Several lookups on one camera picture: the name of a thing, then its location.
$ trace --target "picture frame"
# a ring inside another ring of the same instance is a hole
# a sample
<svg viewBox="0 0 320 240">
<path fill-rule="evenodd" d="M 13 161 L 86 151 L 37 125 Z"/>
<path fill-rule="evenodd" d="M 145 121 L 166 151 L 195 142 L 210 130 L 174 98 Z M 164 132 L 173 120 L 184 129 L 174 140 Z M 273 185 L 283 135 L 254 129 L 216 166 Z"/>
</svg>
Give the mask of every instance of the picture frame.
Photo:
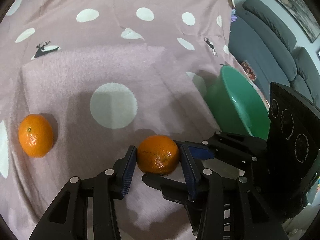
<svg viewBox="0 0 320 240">
<path fill-rule="evenodd" d="M 276 0 L 300 25 L 311 43 L 320 35 L 320 26 L 303 0 Z"/>
</svg>

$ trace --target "couch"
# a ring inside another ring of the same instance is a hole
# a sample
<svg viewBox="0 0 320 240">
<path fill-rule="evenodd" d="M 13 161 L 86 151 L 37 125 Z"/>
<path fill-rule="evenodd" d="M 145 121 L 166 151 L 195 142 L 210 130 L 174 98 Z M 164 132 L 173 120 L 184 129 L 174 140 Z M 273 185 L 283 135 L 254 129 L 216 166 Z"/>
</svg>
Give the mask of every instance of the couch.
<svg viewBox="0 0 320 240">
<path fill-rule="evenodd" d="M 257 75 L 254 82 L 270 100 L 270 83 L 291 86 L 320 107 L 320 75 L 304 47 L 262 1 L 246 0 L 231 23 L 229 51 L 239 63 L 247 60 Z"/>
</svg>

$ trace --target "sofa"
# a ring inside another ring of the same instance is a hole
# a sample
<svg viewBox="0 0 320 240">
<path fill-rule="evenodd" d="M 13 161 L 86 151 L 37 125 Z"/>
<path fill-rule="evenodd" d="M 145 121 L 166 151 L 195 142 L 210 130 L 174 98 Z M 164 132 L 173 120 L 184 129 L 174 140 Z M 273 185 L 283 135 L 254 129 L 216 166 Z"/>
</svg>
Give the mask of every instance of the sofa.
<svg viewBox="0 0 320 240">
<path fill-rule="evenodd" d="M 229 51 L 239 63 L 247 61 L 257 75 L 254 82 L 267 100 L 270 83 L 290 86 L 320 107 L 320 75 L 304 47 L 262 1 L 246 0 L 231 23 Z"/>
</svg>

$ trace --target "green plastic bowl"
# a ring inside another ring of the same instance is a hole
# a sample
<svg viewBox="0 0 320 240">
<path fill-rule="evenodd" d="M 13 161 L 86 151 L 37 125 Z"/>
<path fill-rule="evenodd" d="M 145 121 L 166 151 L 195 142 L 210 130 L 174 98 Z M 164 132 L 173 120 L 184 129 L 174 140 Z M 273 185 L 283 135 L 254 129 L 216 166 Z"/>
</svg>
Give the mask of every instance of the green plastic bowl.
<svg viewBox="0 0 320 240">
<path fill-rule="evenodd" d="M 268 111 L 254 87 L 236 69 L 223 66 L 204 100 L 223 132 L 268 139 Z"/>
</svg>

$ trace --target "camera lens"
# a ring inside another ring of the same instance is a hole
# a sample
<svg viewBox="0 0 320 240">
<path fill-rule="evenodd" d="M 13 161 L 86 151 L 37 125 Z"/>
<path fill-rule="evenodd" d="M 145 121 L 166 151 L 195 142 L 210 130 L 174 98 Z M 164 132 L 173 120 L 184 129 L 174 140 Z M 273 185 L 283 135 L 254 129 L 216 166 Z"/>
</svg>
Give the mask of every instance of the camera lens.
<svg viewBox="0 0 320 240">
<path fill-rule="evenodd" d="M 309 142 L 307 136 L 302 133 L 298 135 L 294 144 L 294 151 L 299 162 L 303 163 L 307 159 L 309 153 Z"/>
<path fill-rule="evenodd" d="M 278 117 L 279 107 L 278 107 L 278 102 L 275 99 L 273 99 L 271 103 L 271 113 L 274 118 Z"/>
<path fill-rule="evenodd" d="M 285 109 L 281 114 L 281 131 L 286 139 L 290 139 L 293 134 L 293 117 L 288 109 Z"/>
</svg>

